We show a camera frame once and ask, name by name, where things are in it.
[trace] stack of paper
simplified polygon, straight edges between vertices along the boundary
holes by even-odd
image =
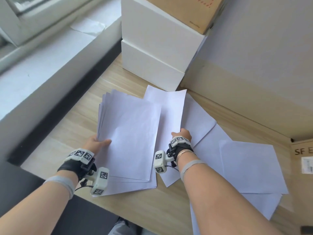
[[[181,127],[190,131],[198,157],[270,219],[282,194],[288,193],[273,146],[232,141],[186,90],[148,86],[143,99],[116,90],[103,95],[98,139],[112,139],[96,158],[98,167],[110,170],[104,195],[155,188],[154,152],[166,151],[171,132]],[[180,179],[170,168],[160,175],[166,187]],[[199,234],[191,205],[190,210],[194,234]]]

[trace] white label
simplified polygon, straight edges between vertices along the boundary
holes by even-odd
[[[303,174],[313,174],[313,157],[301,158],[301,164]]]

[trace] human arm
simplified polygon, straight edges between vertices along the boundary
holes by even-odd
[[[82,148],[96,154],[110,143],[111,140],[98,142],[96,136],[92,136]],[[78,184],[78,176],[72,171],[60,170],[55,175],[69,178],[74,186]],[[51,234],[69,196],[69,191],[58,182],[43,184],[0,218],[0,234]]]
[[[173,136],[184,136],[191,141],[188,130]],[[199,158],[185,152],[178,158],[179,171]],[[228,181],[206,164],[191,166],[184,175],[184,184],[190,198],[202,235],[206,234],[281,234]]]

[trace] wooden table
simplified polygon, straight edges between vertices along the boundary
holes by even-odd
[[[84,94],[63,120],[38,146],[22,168],[42,178],[53,175],[63,159],[95,134],[101,97],[112,89],[143,98],[148,82],[122,69],[121,55]],[[238,115],[192,91],[191,96],[235,141],[272,144],[290,188],[290,139]],[[166,188],[157,175],[157,188],[92,198],[90,189],[76,192],[80,197],[157,234],[192,234],[189,199],[181,180]],[[284,234],[298,234],[292,196],[284,195],[272,223]]]

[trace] gray pants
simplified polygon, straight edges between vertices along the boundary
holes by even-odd
[[[129,222],[129,226],[124,221],[117,222],[108,235],[136,235],[136,225]],[[156,235],[146,229],[142,230],[141,235]]]

